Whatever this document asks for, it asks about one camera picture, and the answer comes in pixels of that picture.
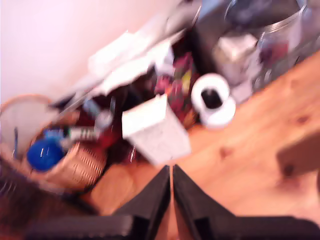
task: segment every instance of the blue container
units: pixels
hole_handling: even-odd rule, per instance
[[[41,139],[29,148],[26,157],[33,169],[45,172],[64,157],[64,151],[55,140]]]

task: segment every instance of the wicker basket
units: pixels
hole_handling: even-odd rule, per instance
[[[62,119],[61,122],[63,124],[70,123],[68,119]],[[30,145],[42,135],[43,130],[30,141]],[[66,156],[46,172],[34,170],[29,164],[26,154],[22,160],[14,159],[12,151],[5,143],[1,143],[0,149],[1,157],[14,170],[37,183],[40,188],[55,193],[83,191],[98,180],[107,164],[105,152],[82,142],[75,143]]]
[[[50,188],[82,191],[93,185],[101,176],[106,166],[106,156],[103,152],[92,150],[85,143],[77,142],[49,171],[33,170],[26,157],[23,158],[23,162],[24,168],[30,171],[28,177],[43,187],[50,185]]]

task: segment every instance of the clutter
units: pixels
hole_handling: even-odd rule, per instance
[[[112,165],[96,184],[90,194],[90,201],[98,208],[100,215],[114,213],[116,209],[134,197],[136,186],[123,165]]]
[[[56,141],[41,139],[30,146],[26,156],[33,169],[45,172],[63,158],[64,151]]]
[[[236,112],[236,102],[230,96],[227,81],[218,74],[200,77],[193,86],[191,100],[201,123],[210,129],[225,127]]]
[[[212,55],[217,72],[231,87],[253,79],[262,69],[258,40],[251,34],[228,33],[219,38]]]
[[[191,89],[200,76],[190,52],[174,60],[174,76],[155,72],[142,84],[135,82],[133,86],[144,101],[156,95],[167,94],[168,103],[179,121],[186,129],[192,127],[197,119],[197,113],[191,104]]]
[[[61,141],[68,139],[74,141],[94,141],[99,137],[99,133],[93,127],[52,127],[43,131],[45,139]]]
[[[94,119],[94,128],[96,131],[103,132],[110,127],[114,120],[116,101],[111,98],[109,110],[101,110],[94,100],[88,99],[83,103],[83,109]]]
[[[110,61],[110,64],[105,66],[106,69],[99,70],[100,77],[92,76],[93,74],[90,73],[85,77],[91,79],[85,89],[81,87],[73,94],[68,92],[67,96],[74,96],[72,102],[64,107],[57,119],[80,107],[86,99],[98,95],[106,96],[112,90],[129,85],[139,76],[145,74],[147,69],[154,65],[154,59],[151,59],[147,52],[162,41],[169,38],[176,39],[182,31],[190,29],[198,18],[201,5],[201,1],[181,2],[173,9],[166,10],[154,17],[152,21],[134,34],[128,47],[117,50],[119,54],[115,54],[114,60],[106,59],[106,62]]]
[[[166,94],[125,111],[122,136],[153,165],[191,153],[188,133],[169,107]]]
[[[300,43],[306,4],[305,0],[236,0],[230,4],[225,18],[259,39],[261,60],[271,65]]]
[[[48,109],[50,101],[47,96],[26,94],[1,104],[0,154],[8,153],[6,161],[19,164],[32,138],[58,115],[58,111]]]

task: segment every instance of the white tissue box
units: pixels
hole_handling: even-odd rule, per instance
[[[157,96],[122,114],[122,135],[153,165],[191,153],[189,135],[168,105]]]

